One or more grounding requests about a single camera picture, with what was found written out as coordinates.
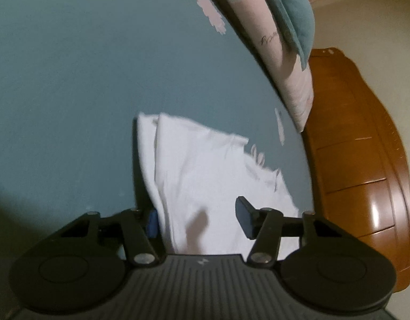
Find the teal floral bed sheet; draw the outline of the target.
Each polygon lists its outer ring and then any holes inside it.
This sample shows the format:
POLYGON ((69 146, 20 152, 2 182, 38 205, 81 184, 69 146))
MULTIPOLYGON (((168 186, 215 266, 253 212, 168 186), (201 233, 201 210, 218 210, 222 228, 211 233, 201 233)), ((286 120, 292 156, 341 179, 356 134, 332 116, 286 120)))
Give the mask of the teal floral bed sheet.
POLYGON ((133 123, 245 136, 312 207, 301 136, 263 65, 202 0, 0 0, 0 260, 89 210, 134 206, 133 123))

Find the white long-sleeve shirt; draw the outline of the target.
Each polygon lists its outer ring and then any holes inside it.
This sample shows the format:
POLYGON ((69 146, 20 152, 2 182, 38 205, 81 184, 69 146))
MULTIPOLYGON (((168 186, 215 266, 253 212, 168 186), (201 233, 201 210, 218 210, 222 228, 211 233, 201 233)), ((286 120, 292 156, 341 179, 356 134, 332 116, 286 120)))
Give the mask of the white long-sleeve shirt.
POLYGON ((140 113, 137 141, 144 183, 170 253, 247 257, 253 241, 237 221, 238 197, 257 209, 299 215, 281 171, 265 167, 263 154, 246 153, 246 137, 165 113, 140 113))

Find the teal pillow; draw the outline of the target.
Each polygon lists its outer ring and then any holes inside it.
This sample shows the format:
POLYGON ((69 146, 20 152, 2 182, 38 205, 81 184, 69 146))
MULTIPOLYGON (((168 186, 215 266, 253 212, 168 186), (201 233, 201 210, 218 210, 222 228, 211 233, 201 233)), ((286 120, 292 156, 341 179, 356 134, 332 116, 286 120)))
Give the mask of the teal pillow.
POLYGON ((309 0, 266 0, 284 40, 306 69, 315 37, 315 18, 309 0))

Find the wooden headboard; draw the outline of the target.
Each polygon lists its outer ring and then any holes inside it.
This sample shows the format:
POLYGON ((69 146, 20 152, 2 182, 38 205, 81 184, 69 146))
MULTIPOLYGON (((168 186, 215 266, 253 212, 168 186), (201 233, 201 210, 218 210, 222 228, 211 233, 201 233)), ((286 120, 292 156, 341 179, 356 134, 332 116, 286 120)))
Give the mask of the wooden headboard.
POLYGON ((314 207, 387 257, 396 291, 410 285, 410 174, 390 114, 356 64, 336 48, 309 61, 314 101, 302 138, 314 207))

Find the pink floral folded quilt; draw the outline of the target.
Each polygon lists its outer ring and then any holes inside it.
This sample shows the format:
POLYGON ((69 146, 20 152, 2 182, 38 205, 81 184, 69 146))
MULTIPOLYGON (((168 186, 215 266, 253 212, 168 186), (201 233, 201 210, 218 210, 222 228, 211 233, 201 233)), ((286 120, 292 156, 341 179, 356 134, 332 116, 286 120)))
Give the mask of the pink floral folded quilt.
POLYGON ((214 0, 248 39, 271 75, 298 131, 310 115, 314 92, 309 64, 284 40, 266 0, 214 0))

